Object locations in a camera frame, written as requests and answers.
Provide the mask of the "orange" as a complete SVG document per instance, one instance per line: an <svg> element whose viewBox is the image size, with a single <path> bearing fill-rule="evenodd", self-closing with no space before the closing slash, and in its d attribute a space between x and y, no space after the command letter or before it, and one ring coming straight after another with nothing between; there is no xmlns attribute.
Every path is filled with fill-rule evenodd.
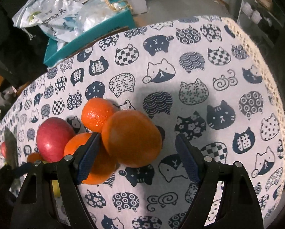
<svg viewBox="0 0 285 229"><path fill-rule="evenodd" d="M92 133L80 133L75 135L66 144L64 148L64 156L73 155L79 146L84 145L88 141L91 135ZM86 180L82 181L82 183L88 185L100 185L111 177L116 170L116 167L116 160L109 156L101 143L89 175Z"/></svg>
<svg viewBox="0 0 285 229"><path fill-rule="evenodd" d="M136 110L120 110L105 122L102 143L109 156L130 168L152 163L162 150L162 136L152 120Z"/></svg>
<svg viewBox="0 0 285 229"><path fill-rule="evenodd" d="M44 161L43 157L39 152L34 152L28 155L27 162L34 163L35 161Z"/></svg>

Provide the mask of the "cat pattern tablecloth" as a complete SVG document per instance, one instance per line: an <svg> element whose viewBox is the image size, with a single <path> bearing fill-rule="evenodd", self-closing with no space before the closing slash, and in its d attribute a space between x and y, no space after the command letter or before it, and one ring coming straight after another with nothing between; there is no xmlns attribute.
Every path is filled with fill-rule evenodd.
<svg viewBox="0 0 285 229"><path fill-rule="evenodd" d="M285 183L285 119L258 48L231 19L202 15L152 24L100 40L38 77L7 112L20 164L37 152L39 126L59 117L87 131L81 112L94 97L141 111L163 148L143 168L119 166L79 191L98 228L177 228L196 192L175 150L177 134L216 161L241 162L264 220Z"/></svg>

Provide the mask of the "grey clothes pile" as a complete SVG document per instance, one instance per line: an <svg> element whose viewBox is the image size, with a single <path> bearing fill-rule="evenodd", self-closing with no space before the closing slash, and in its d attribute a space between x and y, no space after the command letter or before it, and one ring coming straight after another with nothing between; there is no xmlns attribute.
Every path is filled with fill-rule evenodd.
<svg viewBox="0 0 285 229"><path fill-rule="evenodd" d="M11 108L16 99L16 90L9 86L4 91L0 92L0 118Z"/></svg>

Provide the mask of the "teal plastic crate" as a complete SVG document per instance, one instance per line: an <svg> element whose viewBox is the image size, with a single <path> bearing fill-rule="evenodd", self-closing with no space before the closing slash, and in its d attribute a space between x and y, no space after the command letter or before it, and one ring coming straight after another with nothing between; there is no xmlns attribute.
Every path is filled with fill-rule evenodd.
<svg viewBox="0 0 285 229"><path fill-rule="evenodd" d="M61 49L57 48L57 41L49 39L47 49L44 56L44 64L48 67L54 66L58 61L64 60L73 56L81 49L100 38L106 37L112 33L117 33L121 30L131 30L136 27L131 6L124 0L108 0L112 4L121 5L124 8L114 15L112 18L96 25L87 32L78 36L72 42L66 44Z"/></svg>

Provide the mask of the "white rice bag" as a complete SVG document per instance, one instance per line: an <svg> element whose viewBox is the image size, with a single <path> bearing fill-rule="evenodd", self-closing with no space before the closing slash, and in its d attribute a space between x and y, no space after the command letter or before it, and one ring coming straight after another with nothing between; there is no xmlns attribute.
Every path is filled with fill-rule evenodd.
<svg viewBox="0 0 285 229"><path fill-rule="evenodd" d="M39 26L49 38L67 44L83 33L79 22L82 7L74 0L28 0L12 21L20 29Z"/></svg>

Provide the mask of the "dark red apple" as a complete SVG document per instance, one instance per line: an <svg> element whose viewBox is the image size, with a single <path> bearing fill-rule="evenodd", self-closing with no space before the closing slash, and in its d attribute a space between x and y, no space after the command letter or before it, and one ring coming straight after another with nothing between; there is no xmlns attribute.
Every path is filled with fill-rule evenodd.
<svg viewBox="0 0 285 229"><path fill-rule="evenodd" d="M47 162L59 162L63 158L64 148L75 136L75 131L65 120L51 117L45 120L37 130L38 151Z"/></svg>

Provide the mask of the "shoe rack with shoes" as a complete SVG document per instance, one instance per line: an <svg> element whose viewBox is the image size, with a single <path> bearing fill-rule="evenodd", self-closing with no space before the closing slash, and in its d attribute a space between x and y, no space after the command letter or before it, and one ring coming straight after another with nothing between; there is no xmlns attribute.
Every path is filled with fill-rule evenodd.
<svg viewBox="0 0 285 229"><path fill-rule="evenodd" d="M273 48L284 28L285 15L275 0L241 0L237 24L257 45Z"/></svg>

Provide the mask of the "yellow pear front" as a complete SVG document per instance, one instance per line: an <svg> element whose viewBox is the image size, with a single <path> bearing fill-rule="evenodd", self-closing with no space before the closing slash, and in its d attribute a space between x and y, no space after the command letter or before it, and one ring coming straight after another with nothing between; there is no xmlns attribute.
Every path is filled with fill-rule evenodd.
<svg viewBox="0 0 285 229"><path fill-rule="evenodd" d="M57 180L52 180L51 184L52 184L52 190L53 190L54 197L55 198L60 197L61 191L60 191L59 182Z"/></svg>

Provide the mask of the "clear plastic bag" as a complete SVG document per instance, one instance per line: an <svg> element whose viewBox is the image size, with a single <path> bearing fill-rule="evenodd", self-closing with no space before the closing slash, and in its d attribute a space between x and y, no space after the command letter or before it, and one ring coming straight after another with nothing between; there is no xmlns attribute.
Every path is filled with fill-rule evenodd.
<svg viewBox="0 0 285 229"><path fill-rule="evenodd" d="M102 22L113 18L115 15L124 12L127 8L132 9L131 5L125 0L118 2L88 0L78 13L77 27L84 33Z"/></svg>

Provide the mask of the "small mandarin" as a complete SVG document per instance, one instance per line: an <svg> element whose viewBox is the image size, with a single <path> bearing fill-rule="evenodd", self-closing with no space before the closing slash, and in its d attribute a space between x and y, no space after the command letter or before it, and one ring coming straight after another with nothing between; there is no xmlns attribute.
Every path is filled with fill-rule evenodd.
<svg viewBox="0 0 285 229"><path fill-rule="evenodd" d="M116 111L116 107L110 101L92 98L82 109L81 121L92 132L101 133L104 124Z"/></svg>

